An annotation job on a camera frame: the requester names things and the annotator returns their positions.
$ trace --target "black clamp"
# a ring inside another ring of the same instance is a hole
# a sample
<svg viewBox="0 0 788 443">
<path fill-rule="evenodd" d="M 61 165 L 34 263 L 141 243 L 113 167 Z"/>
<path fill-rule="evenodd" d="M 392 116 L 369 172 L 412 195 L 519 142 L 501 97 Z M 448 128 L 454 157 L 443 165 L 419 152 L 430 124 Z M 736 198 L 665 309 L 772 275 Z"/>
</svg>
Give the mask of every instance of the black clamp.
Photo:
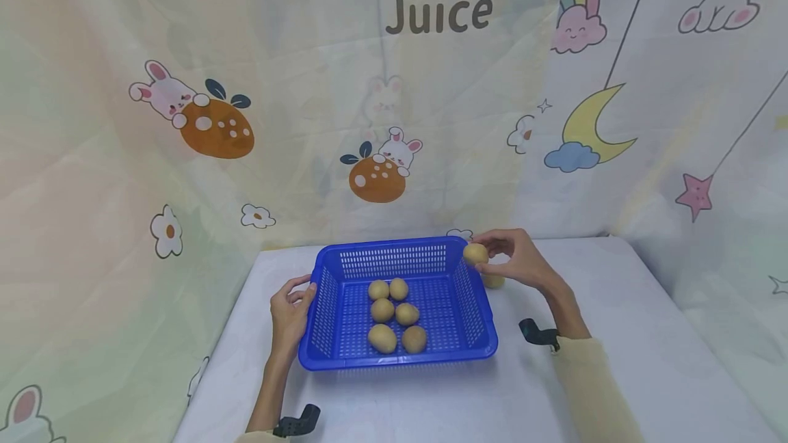
<svg viewBox="0 0 788 443">
<path fill-rule="evenodd" d="M 558 345 L 557 329 L 539 330 L 534 319 L 520 320 L 518 325 L 529 344 L 550 345 L 556 353 L 561 349 L 561 346 Z"/>
<path fill-rule="evenodd" d="M 274 428 L 274 436 L 282 438 L 289 436 L 301 436 L 302 434 L 309 434 L 315 430 L 317 426 L 317 418 L 320 417 L 320 407 L 307 403 L 304 407 L 304 412 L 301 417 L 283 417 L 279 421 L 279 425 Z"/>
</svg>

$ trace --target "sleeve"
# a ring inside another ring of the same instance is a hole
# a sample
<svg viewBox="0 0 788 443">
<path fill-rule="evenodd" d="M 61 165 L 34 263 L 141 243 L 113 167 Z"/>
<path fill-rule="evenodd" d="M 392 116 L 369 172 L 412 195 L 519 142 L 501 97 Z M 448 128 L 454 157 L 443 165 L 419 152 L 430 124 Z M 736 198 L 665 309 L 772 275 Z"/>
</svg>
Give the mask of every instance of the sleeve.
<svg viewBox="0 0 788 443">
<path fill-rule="evenodd" d="M 274 436 L 270 431 L 253 431 L 240 436 L 235 443 L 287 443 L 290 438 Z"/>
<path fill-rule="evenodd" d="M 618 390 L 599 340 L 559 336 L 558 344 L 553 365 L 580 441 L 643 443 L 638 422 Z"/>
</svg>

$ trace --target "left hand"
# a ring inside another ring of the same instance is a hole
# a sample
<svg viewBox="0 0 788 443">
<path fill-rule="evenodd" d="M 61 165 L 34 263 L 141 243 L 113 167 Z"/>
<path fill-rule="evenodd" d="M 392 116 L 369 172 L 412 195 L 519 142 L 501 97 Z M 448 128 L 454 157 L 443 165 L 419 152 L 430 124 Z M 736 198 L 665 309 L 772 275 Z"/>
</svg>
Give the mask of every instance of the left hand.
<svg viewBox="0 0 788 443">
<path fill-rule="evenodd" d="M 311 276 L 292 278 L 271 297 L 271 318 L 274 320 L 274 337 L 271 355 L 285 355 L 290 361 L 296 358 L 301 337 L 306 331 L 306 313 L 317 292 L 317 284 L 310 284 L 305 291 L 292 289 L 309 282 Z"/>
</svg>

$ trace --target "basket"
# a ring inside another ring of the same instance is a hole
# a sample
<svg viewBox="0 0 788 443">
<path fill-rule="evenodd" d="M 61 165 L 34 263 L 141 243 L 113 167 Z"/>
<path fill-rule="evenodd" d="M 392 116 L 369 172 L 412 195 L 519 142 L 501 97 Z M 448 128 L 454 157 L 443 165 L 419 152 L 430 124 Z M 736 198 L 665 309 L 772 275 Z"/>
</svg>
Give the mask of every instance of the basket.
<svg viewBox="0 0 788 443">
<path fill-rule="evenodd" d="M 460 237 L 444 236 L 323 248 L 312 272 L 317 297 L 299 346 L 301 365 L 322 371 L 492 356 L 498 349 L 493 312 L 482 278 L 462 259 L 466 245 Z M 397 336 L 394 353 L 378 353 L 367 340 L 374 325 L 369 283 L 397 277 L 408 283 L 404 302 L 419 309 L 416 325 L 427 333 L 426 348 L 419 354 L 405 351 L 404 327 L 394 318 L 386 323 Z"/>
</svg>

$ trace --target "moon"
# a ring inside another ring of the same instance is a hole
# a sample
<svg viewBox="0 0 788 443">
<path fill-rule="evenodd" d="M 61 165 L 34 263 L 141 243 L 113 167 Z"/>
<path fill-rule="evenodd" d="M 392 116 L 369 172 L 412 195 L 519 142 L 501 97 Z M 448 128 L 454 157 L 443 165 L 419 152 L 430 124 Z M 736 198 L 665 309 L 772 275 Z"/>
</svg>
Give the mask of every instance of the moon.
<svg viewBox="0 0 788 443">
<path fill-rule="evenodd" d="M 606 90 L 595 92 L 583 100 L 566 120 L 566 125 L 564 125 L 564 143 L 579 142 L 583 146 L 591 147 L 593 152 L 599 154 L 600 163 L 610 161 L 632 146 L 637 141 L 637 138 L 631 141 L 611 144 L 603 141 L 599 137 L 599 133 L 596 132 L 596 121 L 602 115 L 602 110 L 605 109 L 607 103 L 613 99 L 613 96 L 616 95 L 621 87 L 623 87 L 623 84 L 614 85 Z"/>
</svg>

